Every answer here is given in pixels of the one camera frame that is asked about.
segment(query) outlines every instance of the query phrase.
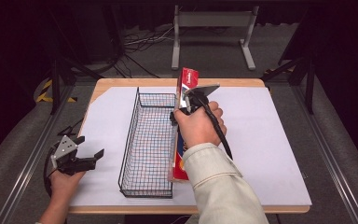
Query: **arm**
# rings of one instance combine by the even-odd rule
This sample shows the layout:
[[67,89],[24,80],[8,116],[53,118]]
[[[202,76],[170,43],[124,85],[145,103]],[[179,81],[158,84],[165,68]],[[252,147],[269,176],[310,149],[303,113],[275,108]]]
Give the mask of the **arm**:
[[[216,102],[209,106],[224,134],[223,110]],[[193,186],[200,224],[268,223],[257,196],[242,178],[233,161],[217,146],[220,139],[203,108],[190,116],[174,113],[181,135],[189,146],[185,169]]]
[[62,224],[65,221],[69,202],[75,194],[77,184],[84,174],[85,172],[66,175],[56,171],[51,175],[51,200],[48,208],[39,219],[39,223]]

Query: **red box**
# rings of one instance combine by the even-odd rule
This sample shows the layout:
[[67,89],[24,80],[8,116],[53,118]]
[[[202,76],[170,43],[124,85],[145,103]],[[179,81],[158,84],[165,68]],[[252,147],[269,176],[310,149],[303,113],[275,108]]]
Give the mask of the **red box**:
[[[183,68],[182,75],[179,76],[176,87],[176,108],[186,107],[184,92],[197,87],[198,83],[199,72],[190,68]],[[182,158],[183,154],[187,150],[187,146],[180,132],[177,133],[175,142],[176,144],[172,165],[172,181],[186,181],[188,180],[188,177]]]

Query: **black curtain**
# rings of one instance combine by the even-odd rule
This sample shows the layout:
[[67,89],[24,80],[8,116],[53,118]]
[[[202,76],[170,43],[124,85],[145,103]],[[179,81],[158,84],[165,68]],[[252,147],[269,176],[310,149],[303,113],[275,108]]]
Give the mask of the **black curtain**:
[[0,1],[0,144],[34,108],[34,90],[49,68],[27,22],[18,4]]
[[358,2],[338,9],[316,75],[358,149]]

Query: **white paper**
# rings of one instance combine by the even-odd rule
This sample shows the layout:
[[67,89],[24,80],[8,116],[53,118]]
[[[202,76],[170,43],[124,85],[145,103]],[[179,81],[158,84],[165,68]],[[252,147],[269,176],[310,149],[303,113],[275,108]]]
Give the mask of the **white paper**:
[[[195,205],[191,186],[173,184],[172,199],[130,199],[119,192],[118,177],[131,123],[136,87],[113,87],[90,106],[77,156],[104,148],[96,169],[79,184],[71,206]],[[142,87],[142,93],[175,93],[175,87]],[[293,151],[267,88],[220,87],[209,97],[224,110],[233,159],[262,205],[311,205]]]

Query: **person's right hand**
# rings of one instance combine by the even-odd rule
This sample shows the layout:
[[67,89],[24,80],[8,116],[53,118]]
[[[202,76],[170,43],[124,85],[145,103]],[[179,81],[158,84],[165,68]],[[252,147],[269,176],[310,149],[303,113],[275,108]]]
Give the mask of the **person's right hand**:
[[[219,104],[215,101],[210,102],[209,107],[219,121],[219,126],[223,134],[226,135],[227,127],[221,118],[223,110],[219,108]],[[217,147],[219,146],[221,142],[220,138],[214,130],[212,122],[203,107],[191,115],[186,115],[180,110],[175,110],[173,114],[179,124],[180,133],[188,148],[201,143],[212,143]]]

